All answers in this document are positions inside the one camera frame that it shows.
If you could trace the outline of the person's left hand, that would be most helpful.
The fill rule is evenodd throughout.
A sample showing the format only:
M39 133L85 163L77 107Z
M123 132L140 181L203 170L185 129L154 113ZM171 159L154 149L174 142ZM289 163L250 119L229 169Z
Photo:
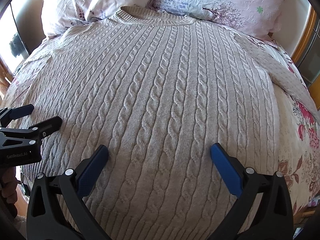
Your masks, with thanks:
M1 168L1 199L13 218L17 216L16 167Z

